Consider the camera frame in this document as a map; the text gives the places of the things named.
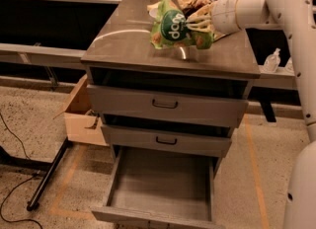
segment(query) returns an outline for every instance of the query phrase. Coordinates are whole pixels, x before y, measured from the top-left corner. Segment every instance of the closed drawer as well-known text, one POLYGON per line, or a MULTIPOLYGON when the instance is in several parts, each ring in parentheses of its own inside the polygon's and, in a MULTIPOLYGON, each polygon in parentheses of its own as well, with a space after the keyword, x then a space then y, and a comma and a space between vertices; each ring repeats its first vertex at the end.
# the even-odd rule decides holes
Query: closed drawer
POLYGON ((93 109, 108 115, 238 127, 246 100, 191 96, 89 85, 93 109))
POLYGON ((204 156, 120 149, 101 221, 157 229, 222 229, 212 221, 213 167, 204 156))
POLYGON ((107 143, 130 147, 225 157, 231 140, 171 131, 145 130, 121 126, 102 126, 107 143))

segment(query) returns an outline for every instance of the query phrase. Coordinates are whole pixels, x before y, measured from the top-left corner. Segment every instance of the drawer cabinet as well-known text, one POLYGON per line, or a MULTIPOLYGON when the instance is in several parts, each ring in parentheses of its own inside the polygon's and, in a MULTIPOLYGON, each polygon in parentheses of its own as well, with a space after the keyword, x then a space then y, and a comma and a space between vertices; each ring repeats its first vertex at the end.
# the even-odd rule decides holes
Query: drawer cabinet
POLYGON ((123 0, 82 58, 92 108, 115 155, 98 220, 217 229, 213 181, 260 71, 245 32, 156 50, 145 7, 123 0))

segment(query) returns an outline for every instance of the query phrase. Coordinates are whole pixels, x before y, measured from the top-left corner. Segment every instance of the green snack bag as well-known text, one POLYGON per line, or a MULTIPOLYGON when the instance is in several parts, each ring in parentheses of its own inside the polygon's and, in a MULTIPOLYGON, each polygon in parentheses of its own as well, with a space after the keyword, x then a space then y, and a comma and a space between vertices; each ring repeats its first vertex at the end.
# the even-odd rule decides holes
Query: green snack bag
POLYGON ((157 49, 190 45, 208 49, 214 36, 189 30, 184 13, 171 0, 161 0, 150 40, 157 49))

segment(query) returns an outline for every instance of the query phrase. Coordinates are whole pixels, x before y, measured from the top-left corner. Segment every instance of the cabinet top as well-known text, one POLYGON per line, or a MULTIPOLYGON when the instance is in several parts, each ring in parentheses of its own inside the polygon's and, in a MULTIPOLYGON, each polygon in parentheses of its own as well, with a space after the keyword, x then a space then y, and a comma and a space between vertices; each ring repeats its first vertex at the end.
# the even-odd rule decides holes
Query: cabinet top
POLYGON ((82 57, 86 65, 194 76, 259 78, 245 31, 221 38, 210 49, 195 46, 155 49, 154 19, 147 5, 159 0, 122 0, 82 57))

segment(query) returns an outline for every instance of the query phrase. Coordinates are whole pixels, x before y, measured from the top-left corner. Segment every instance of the chip bag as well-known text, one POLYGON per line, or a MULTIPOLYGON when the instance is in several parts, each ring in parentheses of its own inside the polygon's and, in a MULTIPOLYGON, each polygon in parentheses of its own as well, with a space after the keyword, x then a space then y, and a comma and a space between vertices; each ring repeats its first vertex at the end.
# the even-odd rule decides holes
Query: chip bag
POLYGON ((210 0, 177 0, 180 9, 183 11, 186 17, 196 12, 201 7, 211 3, 210 0))
POLYGON ((182 10, 171 0, 161 0, 150 40, 157 49, 190 45, 208 49, 214 42, 214 33, 189 30, 182 10))

